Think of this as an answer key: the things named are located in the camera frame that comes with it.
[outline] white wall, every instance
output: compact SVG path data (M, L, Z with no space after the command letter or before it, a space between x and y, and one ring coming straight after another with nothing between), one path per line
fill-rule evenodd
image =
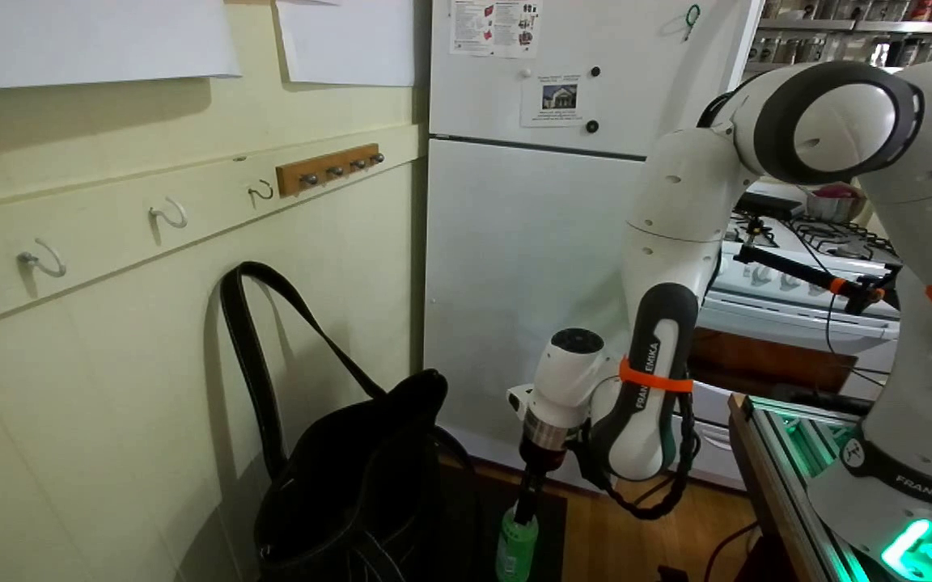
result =
M412 89L288 89L272 2L230 2L230 21L236 80L0 92L0 205L414 127ZM416 164L391 164L0 314L0 582L251 580L266 480L213 285L240 258L276 261L395 383L414 359L416 198ZM360 396L285 319L266 328L269 356L285 418L305 426Z

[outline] black cable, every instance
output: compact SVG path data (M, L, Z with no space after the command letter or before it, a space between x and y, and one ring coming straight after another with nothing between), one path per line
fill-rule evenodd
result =
M825 268L825 261L817 258L817 254L812 254L812 247L808 247L802 236L796 236L796 238L802 244L802 250L808 254L808 258L812 258L827 277L834 277L834 275ZM837 356L834 345L831 345L831 314L834 314L834 295L827 297L827 306L825 306L825 348L827 348L831 356ZM852 369L852 374L856 374L856 380L882 387L882 383L864 374L862 369Z
M662 491L665 486L672 481L672 476L662 476L655 490L646 490L645 495L636 495L633 501L629 501L629 505L645 505L646 499L655 499L658 491Z
M685 491L685 486L690 486L690 468L693 468L693 459L697 459L697 453L698 453L698 435L697 435L697 415L693 415L693 398L685 396L685 398L677 398L677 406L680 406L680 418L682 418L682 446L680 446L680 467L665 476L665 481L670 481L670 490L665 490L665 495L655 505L655 507L636 507L636 505L630 505L607 480L597 486L597 481L591 481L591 486L597 486L611 501L618 501L618 507L625 507L630 518L636 518L636 521L659 521L662 513L670 513L677 505L680 505L680 499L682 499L682 491Z
M706 569L702 569L702 582L712 582L712 572L716 572L716 564L717 564L723 551L726 551L729 542L734 542L739 537L749 533L749 531L756 531L756 521L755 521L755 523L744 523L744 528L732 531L726 541L717 541L717 547L712 551L712 557L708 557L708 564L706 564Z
M708 283L706 283L706 289L702 289L702 300L706 300L706 295L716 289L716 283L717 283L717 275L723 275L723 261L726 261L726 250L717 247L716 268L712 268L712 275L708 275Z

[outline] notice on door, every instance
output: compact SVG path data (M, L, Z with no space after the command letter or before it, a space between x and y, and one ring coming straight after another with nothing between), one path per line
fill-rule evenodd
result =
M595 121L591 76L529 76L522 92L524 127L565 129Z
M533 60L545 0L454 0L449 50L480 60Z

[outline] table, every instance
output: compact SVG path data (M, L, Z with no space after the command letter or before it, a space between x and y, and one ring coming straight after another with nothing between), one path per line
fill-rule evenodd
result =
M765 541L781 547L788 576L798 582L886 582L890 576L831 537L804 501L804 481L834 463L837 446L815 440L817 449L804 453L802 435L845 440L856 418L755 396L732 396L729 410L732 449Z

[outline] machine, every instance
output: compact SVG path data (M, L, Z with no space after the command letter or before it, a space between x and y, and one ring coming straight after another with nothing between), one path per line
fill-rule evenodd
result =
M815 476L808 501L831 533L893 576L932 580L899 561L932 564L932 66L899 76L848 63L778 69L708 104L697 129L658 144L620 255L630 352L611 363L597 338L562 330L533 385L512 390L524 418L528 491L573 449L607 495L618 480L672 467L665 499L629 511L659 518L672 507L698 446L690 332L732 206L761 175L788 185L856 177L902 258L895 295L893 283L827 283L827 291L854 295L852 306L899 297L902 332L879 401L842 463Z

